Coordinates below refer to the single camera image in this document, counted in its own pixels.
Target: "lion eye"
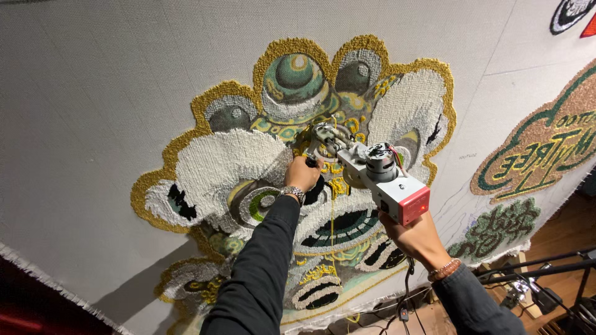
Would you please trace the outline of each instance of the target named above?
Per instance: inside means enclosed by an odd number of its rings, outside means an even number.
[[[262,180],[239,183],[228,197],[232,217],[246,228],[256,227],[280,194],[277,187]]]

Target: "black jacket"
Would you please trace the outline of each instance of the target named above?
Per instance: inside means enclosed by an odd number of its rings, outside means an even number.
[[[201,335],[279,335],[299,213],[292,197],[274,203],[236,258]],[[499,307],[465,266],[433,288],[459,334],[526,334],[522,322]]]

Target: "metal watch band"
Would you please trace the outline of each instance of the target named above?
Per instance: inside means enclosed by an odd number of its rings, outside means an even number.
[[[302,205],[304,204],[304,192],[302,192],[302,190],[300,188],[294,187],[294,186],[286,186],[284,188],[281,189],[280,192],[280,197],[284,196],[288,193],[292,193],[294,194],[297,198],[298,198],[298,202],[300,203],[300,207],[302,207]]]

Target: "wooden floor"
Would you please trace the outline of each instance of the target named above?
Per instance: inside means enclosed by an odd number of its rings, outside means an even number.
[[[532,247],[526,252],[526,260],[540,259],[596,245],[596,198],[587,199],[578,195],[571,196],[569,201],[532,237],[531,241]],[[579,259],[579,257],[575,257],[558,260],[552,262],[552,264],[573,263]],[[531,266],[529,270],[538,267],[539,265]],[[566,306],[571,306],[575,300],[582,274],[583,271],[574,271],[550,275],[540,278],[538,284],[542,287],[551,288],[563,299]],[[498,302],[505,296],[505,291],[501,288],[487,291]],[[592,270],[583,296],[592,296],[594,294],[596,294],[596,271]],[[519,307],[512,310],[516,315],[520,315],[521,311]],[[381,320],[380,317],[390,318],[393,313],[394,311],[389,309],[384,314],[378,314],[378,316],[361,314],[359,323],[366,326],[366,328],[362,328],[360,325],[348,320],[340,320],[330,325],[326,330],[303,332],[300,335],[377,335],[387,326],[387,321]],[[528,334],[536,334],[537,329],[561,314],[564,314],[564,309],[558,307],[553,312],[535,320],[526,313],[520,319],[523,321]],[[456,334],[440,302],[421,307],[418,310],[418,316],[428,335]],[[407,323],[409,333],[411,335],[422,334],[422,329],[415,315],[412,314],[409,318],[410,321]],[[404,326],[399,321],[394,321],[387,329],[387,335],[405,333]]]

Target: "green yarn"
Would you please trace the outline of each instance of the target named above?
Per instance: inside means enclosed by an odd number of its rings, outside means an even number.
[[[490,256],[505,239],[512,243],[528,236],[540,215],[540,208],[534,205],[534,198],[529,198],[524,202],[517,200],[505,208],[499,205],[480,214],[466,232],[465,240],[452,244],[447,252],[451,257],[470,257],[476,262]]]

